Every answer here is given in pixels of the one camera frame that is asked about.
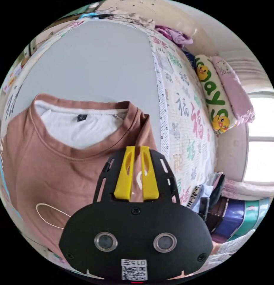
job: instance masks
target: pillow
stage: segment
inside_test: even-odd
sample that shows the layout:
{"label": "pillow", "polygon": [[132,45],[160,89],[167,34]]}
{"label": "pillow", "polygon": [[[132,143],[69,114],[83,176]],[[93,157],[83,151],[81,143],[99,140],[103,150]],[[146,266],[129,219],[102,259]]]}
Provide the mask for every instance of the pillow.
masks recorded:
{"label": "pillow", "polygon": [[213,63],[207,56],[198,55],[195,62],[213,129],[217,134],[224,133],[237,125],[226,92]]}
{"label": "pillow", "polygon": [[219,56],[213,56],[212,62],[226,91],[238,124],[251,123],[255,119],[254,109],[236,72]]}

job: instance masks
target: window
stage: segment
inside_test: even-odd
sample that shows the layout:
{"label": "window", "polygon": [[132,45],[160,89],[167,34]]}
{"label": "window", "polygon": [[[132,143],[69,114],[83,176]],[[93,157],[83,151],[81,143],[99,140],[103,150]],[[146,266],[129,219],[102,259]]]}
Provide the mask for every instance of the window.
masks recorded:
{"label": "window", "polygon": [[251,95],[255,120],[248,124],[249,150],[244,180],[274,182],[274,96]]}

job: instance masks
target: t-shirt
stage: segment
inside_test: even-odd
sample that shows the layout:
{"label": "t-shirt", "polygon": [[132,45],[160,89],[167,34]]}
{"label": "t-shirt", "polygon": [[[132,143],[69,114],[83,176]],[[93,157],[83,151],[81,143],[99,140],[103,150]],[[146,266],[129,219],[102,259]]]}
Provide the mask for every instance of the t-shirt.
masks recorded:
{"label": "t-shirt", "polygon": [[[13,207],[41,242],[58,243],[76,211],[93,201],[99,175],[126,146],[156,150],[149,115],[131,102],[97,103],[36,96],[14,117],[1,141],[1,162]],[[142,202],[136,151],[131,202]]]}

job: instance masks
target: headboard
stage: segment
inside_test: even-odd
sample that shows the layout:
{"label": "headboard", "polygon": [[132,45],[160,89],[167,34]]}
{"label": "headboard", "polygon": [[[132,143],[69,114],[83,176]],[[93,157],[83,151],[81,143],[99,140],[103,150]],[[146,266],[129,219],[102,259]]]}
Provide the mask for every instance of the headboard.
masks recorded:
{"label": "headboard", "polygon": [[214,56],[218,54],[212,39],[195,19],[164,0],[106,0],[98,10],[107,10],[112,7],[140,14],[144,18],[153,19],[157,25],[181,31],[193,39],[194,43],[187,45],[186,48],[194,55]]}

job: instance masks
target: cartoon duck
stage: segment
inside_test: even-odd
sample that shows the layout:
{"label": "cartoon duck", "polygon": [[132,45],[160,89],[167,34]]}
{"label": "cartoon duck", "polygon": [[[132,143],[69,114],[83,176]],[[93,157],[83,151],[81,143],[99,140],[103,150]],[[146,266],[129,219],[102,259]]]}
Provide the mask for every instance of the cartoon duck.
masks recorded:
{"label": "cartoon duck", "polygon": [[215,131],[221,131],[224,133],[230,125],[230,120],[226,116],[215,116],[212,122],[213,129]]}
{"label": "cartoon duck", "polygon": [[209,71],[208,67],[206,65],[199,65],[197,67],[197,76],[200,81],[203,81],[207,78],[208,74],[207,72]]}

